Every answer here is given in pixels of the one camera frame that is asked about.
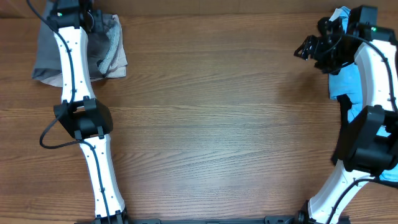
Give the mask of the grey shorts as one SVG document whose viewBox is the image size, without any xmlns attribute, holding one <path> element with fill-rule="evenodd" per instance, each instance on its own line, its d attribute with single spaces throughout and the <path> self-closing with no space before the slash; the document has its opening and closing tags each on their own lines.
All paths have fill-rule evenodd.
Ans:
<svg viewBox="0 0 398 224">
<path fill-rule="evenodd" d="M 81 44 L 82 56 L 81 61 L 85 62 L 85 68 L 88 70 L 87 46 L 88 34 L 82 28 L 82 12 L 84 9 L 100 10 L 93 7 L 93 1 L 47 1 L 44 9 L 44 14 L 40 17 L 40 24 L 45 24 L 52 32 L 57 43 L 58 52 L 63 49 L 62 41 L 59 37 L 63 37 L 67 43 L 67 48 L 70 49 L 70 55 L 73 58 L 73 63 L 77 59 L 77 45 Z"/>
</svg>

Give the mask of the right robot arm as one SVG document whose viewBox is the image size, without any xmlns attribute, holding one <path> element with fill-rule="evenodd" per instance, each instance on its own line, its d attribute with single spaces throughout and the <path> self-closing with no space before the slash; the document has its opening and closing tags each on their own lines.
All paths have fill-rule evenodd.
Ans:
<svg viewBox="0 0 398 224">
<path fill-rule="evenodd" d="M 392 29 L 378 26 L 374 6 L 356 7 L 347 19 L 324 17 L 317 26 L 319 36 L 308 36 L 295 56 L 314 59 L 329 74 L 356 65 L 363 107 L 348 119 L 352 104 L 347 95 L 338 97 L 341 129 L 335 168 L 290 222 L 348 223 L 342 211 L 366 184 L 392 185 L 381 175 L 397 166 L 397 39 Z"/>
</svg>

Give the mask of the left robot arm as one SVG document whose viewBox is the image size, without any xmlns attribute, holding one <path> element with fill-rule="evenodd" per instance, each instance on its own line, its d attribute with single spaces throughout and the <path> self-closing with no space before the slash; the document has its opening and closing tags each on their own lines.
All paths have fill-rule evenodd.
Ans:
<svg viewBox="0 0 398 224">
<path fill-rule="evenodd" d="M 103 31 L 102 14 L 91 1 L 56 1 L 47 18 L 62 66 L 61 103 L 55 119 L 79 144 L 95 198 L 94 223 L 130 223 L 111 158 L 110 110 L 93 92 L 88 68 L 88 33 Z"/>
</svg>

